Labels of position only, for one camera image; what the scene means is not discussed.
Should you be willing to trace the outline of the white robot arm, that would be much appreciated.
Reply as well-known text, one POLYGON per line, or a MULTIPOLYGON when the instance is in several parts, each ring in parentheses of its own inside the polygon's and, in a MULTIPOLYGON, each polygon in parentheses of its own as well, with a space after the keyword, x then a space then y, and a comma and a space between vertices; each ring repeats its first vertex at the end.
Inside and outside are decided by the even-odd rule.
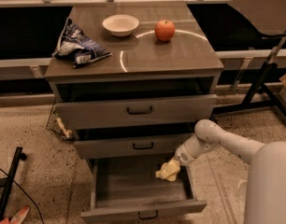
POLYGON ((223 147, 250 166, 244 224, 286 224, 286 142, 264 144, 229 133, 209 119, 194 126, 194 134, 181 144, 156 176, 174 181, 182 166, 223 147))

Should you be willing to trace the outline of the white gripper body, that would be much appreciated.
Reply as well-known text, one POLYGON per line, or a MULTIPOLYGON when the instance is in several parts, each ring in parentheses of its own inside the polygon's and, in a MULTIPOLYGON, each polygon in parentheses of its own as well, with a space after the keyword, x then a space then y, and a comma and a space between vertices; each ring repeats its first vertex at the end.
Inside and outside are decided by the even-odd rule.
POLYGON ((174 158, 181 166, 188 166, 194 161, 194 157, 188 152, 184 145, 177 148, 174 158))

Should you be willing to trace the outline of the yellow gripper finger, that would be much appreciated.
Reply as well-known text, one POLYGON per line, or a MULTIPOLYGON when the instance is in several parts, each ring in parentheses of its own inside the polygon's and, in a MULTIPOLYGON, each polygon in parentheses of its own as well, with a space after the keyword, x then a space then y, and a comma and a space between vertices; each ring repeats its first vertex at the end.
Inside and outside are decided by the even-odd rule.
POLYGON ((162 176, 162 171, 168 171, 169 173, 174 173, 176 171, 180 171, 180 164, 178 161, 171 159, 169 162, 165 162, 159 171, 155 173, 157 178, 161 178, 164 180, 162 176))

